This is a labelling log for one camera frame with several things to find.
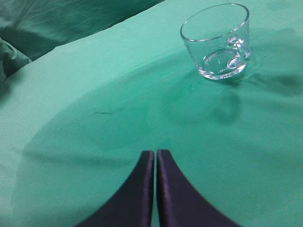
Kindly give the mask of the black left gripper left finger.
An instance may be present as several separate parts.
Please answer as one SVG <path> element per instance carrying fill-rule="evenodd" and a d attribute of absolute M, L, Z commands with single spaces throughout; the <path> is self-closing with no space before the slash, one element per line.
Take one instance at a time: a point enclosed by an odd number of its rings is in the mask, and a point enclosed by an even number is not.
<path fill-rule="evenodd" d="M 115 194 L 79 227 L 150 227 L 154 193 L 154 152 L 143 151 Z"/>

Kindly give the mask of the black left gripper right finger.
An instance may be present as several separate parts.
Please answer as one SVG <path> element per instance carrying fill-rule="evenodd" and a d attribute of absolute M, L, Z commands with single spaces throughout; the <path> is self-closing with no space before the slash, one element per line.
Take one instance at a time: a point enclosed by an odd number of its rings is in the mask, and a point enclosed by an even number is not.
<path fill-rule="evenodd" d="M 157 207 L 161 227 L 238 227 L 212 206 L 179 169 L 170 151 L 157 151 Z"/>

